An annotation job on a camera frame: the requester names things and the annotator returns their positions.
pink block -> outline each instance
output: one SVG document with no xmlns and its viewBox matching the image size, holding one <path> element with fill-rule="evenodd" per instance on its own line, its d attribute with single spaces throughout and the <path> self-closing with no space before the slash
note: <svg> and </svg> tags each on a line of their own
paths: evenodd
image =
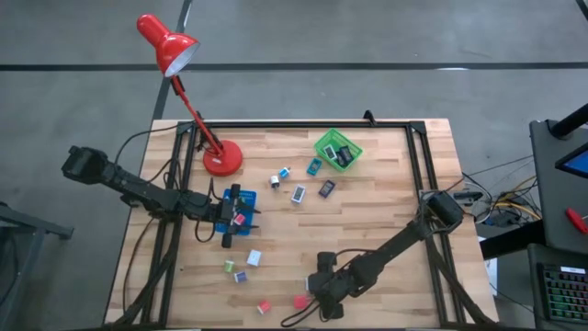
<svg viewBox="0 0 588 331">
<path fill-rule="evenodd" d="M 237 216 L 235 216 L 234 222 L 237 225 L 243 225 L 243 222 L 245 222 L 245 216 L 243 216 L 242 214 L 238 214 Z"/>
<path fill-rule="evenodd" d="M 271 305 L 269 305 L 269 302 L 267 300 L 263 300 L 257 306 L 257 310 L 259 311 L 260 314 L 267 313 L 267 311 L 269 311 L 270 308 L 271 308 Z"/>
<path fill-rule="evenodd" d="M 297 295 L 294 297 L 294 308 L 304 309 L 309 304 L 309 299 L 306 295 Z"/>
</svg>

lamp arm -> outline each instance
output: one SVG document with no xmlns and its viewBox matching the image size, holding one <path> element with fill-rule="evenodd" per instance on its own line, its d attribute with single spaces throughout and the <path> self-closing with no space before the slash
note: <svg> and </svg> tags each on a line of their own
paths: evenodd
<svg viewBox="0 0 588 331">
<path fill-rule="evenodd" d="M 206 140 L 209 142 L 210 146 L 212 146 L 212 149 L 214 150 L 215 154 L 217 156 L 222 156 L 222 147 L 219 146 L 219 143 L 214 138 L 209 128 L 207 128 L 206 124 L 204 124 L 204 121 L 202 120 L 200 115 L 190 105 L 190 101 L 187 99 L 186 93 L 184 93 L 184 86 L 182 86 L 182 82 L 180 81 L 180 78 L 177 74 L 172 76 L 172 87 L 174 88 L 175 93 L 178 96 L 180 96 L 180 98 L 182 98 L 182 101 L 184 101 L 184 104 L 194 117 L 194 120 L 196 121 L 196 124 L 198 125 L 200 130 L 206 136 Z"/>
</svg>

computer screen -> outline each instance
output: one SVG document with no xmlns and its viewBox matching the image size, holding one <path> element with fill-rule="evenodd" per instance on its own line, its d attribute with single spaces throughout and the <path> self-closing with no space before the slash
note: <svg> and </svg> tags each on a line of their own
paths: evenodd
<svg viewBox="0 0 588 331">
<path fill-rule="evenodd" d="M 555 167 L 559 170 L 588 178 L 588 143 L 562 157 L 556 162 Z"/>
</svg>

small cube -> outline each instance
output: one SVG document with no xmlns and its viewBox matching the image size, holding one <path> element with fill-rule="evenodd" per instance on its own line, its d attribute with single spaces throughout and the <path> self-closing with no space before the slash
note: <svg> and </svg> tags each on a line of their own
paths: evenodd
<svg viewBox="0 0 588 331">
<path fill-rule="evenodd" d="M 235 273 L 235 282 L 240 283 L 244 281 L 247 281 L 247 274 L 245 274 L 245 271 Z"/>
<path fill-rule="evenodd" d="M 290 174 L 290 168 L 289 167 L 285 167 L 282 170 L 280 170 L 278 174 L 279 174 L 280 177 L 286 178 Z"/>
<path fill-rule="evenodd" d="M 309 304 L 309 299 L 306 295 L 297 295 L 294 297 L 294 308 L 304 309 Z"/>
<path fill-rule="evenodd" d="M 354 157 L 351 155 L 351 151 L 349 150 L 349 146 L 343 146 L 339 148 L 339 154 L 345 159 L 347 164 L 350 164 L 354 159 Z"/>
<path fill-rule="evenodd" d="M 269 302 L 268 302 L 267 300 L 263 300 L 262 302 L 260 302 L 260 303 L 257 305 L 257 311 L 258 311 L 260 314 L 265 314 L 265 313 L 267 313 L 267 312 L 269 311 L 269 309 L 270 309 L 271 307 L 272 307 L 272 306 L 269 304 Z"/>
<path fill-rule="evenodd" d="M 319 172 L 321 165 L 322 161 L 315 157 L 312 159 L 311 163 L 309 164 L 309 167 L 306 169 L 306 172 L 313 176 L 316 176 L 316 173 Z"/>
<path fill-rule="evenodd" d="M 331 145 L 324 146 L 324 148 L 322 148 L 322 150 L 324 151 L 325 154 L 327 154 L 327 157 L 330 158 L 331 160 L 337 159 L 337 155 L 335 154 L 334 148 Z"/>
<path fill-rule="evenodd" d="M 243 223 L 245 222 L 245 216 L 243 216 L 242 214 L 237 214 L 233 221 L 237 225 L 243 225 Z"/>
<path fill-rule="evenodd" d="M 269 178 L 269 185 L 271 185 L 272 188 L 279 188 L 279 179 L 277 176 L 272 176 Z"/>
<path fill-rule="evenodd" d="M 326 198 L 331 194 L 334 189 L 334 182 L 332 180 L 327 180 L 322 184 L 321 190 L 319 190 L 319 195 L 323 198 Z"/>
<path fill-rule="evenodd" d="M 305 191 L 306 189 L 302 185 L 297 185 L 296 188 L 294 188 L 291 200 L 296 203 L 301 203 Z"/>
<path fill-rule="evenodd" d="M 247 258 L 247 264 L 259 267 L 259 258 L 261 258 L 261 252 L 252 249 L 249 258 Z"/>
<path fill-rule="evenodd" d="M 235 263 L 230 261 L 230 260 L 226 260 L 224 261 L 224 272 L 232 272 L 232 268 L 235 266 Z"/>
<path fill-rule="evenodd" d="M 335 155 L 336 155 L 337 163 L 341 167 L 347 167 L 349 165 L 349 163 L 347 163 L 347 161 L 345 160 L 345 158 L 343 157 L 343 155 L 340 152 L 335 152 Z"/>
</svg>

concrete floor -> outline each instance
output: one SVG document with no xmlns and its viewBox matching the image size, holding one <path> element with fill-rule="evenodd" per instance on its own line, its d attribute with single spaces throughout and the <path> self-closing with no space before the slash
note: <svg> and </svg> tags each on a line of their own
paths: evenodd
<svg viewBox="0 0 588 331">
<path fill-rule="evenodd" d="M 0 63 L 154 63 L 135 20 L 151 12 L 173 28 L 182 3 L 5 0 Z M 202 42 L 194 63 L 588 61 L 588 22 L 573 0 L 194 0 L 186 30 Z M 358 118 L 368 108 L 380 118 L 449 118 L 463 170 L 473 172 L 531 154 L 528 122 L 558 119 L 583 105 L 587 74 L 265 72 L 182 79 L 211 119 Z M 72 144 L 112 156 L 129 135 L 148 128 L 160 83 L 156 72 L 0 72 L 0 200 L 75 227 L 70 242 L 47 240 L 18 330 L 101 323 L 129 210 L 116 193 L 67 180 L 60 167 Z M 170 93 L 163 117 L 188 119 L 188 113 Z M 130 145 L 121 164 L 138 171 L 144 144 Z M 480 182 L 491 187 L 515 168 L 483 174 Z M 533 172 L 529 164 L 492 192 Z M 501 258 L 499 289 L 529 304 L 528 270 L 516 268 L 524 260 Z M 532 325 L 529 313 L 498 304 L 508 325 Z"/>
</svg>

